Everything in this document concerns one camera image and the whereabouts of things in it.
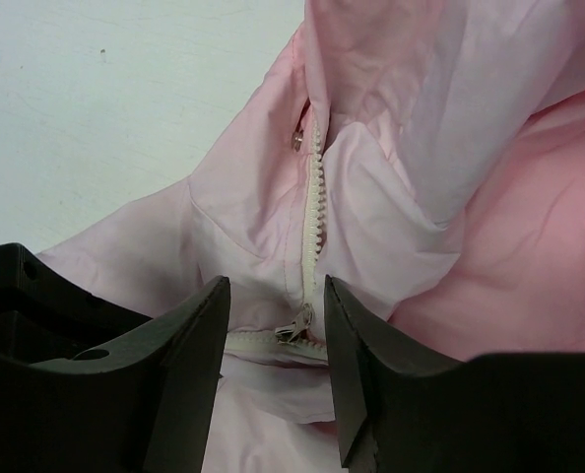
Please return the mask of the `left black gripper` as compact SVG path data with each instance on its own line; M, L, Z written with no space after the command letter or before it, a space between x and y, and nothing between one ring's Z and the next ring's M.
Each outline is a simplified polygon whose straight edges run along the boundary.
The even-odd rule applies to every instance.
M0 368L150 368L127 334L150 319L49 269L19 243L0 245Z

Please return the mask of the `pink hooded jacket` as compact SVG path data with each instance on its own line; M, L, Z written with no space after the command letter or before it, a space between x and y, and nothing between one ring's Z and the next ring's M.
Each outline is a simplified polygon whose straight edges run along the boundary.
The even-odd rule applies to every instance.
M227 276L204 470L336 472L327 277L456 359L585 351L585 1L309 1L191 175L40 259L150 317Z

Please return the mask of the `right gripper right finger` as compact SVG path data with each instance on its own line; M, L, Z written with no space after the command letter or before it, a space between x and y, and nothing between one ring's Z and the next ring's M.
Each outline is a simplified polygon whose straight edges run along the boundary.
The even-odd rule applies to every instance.
M585 472L585 353L460 362L336 278L324 292L340 461L351 472Z

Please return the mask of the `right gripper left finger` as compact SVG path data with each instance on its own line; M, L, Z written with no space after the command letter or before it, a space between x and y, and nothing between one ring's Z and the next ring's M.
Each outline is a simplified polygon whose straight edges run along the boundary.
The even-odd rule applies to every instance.
M71 359L0 355L0 472L198 472L230 282Z

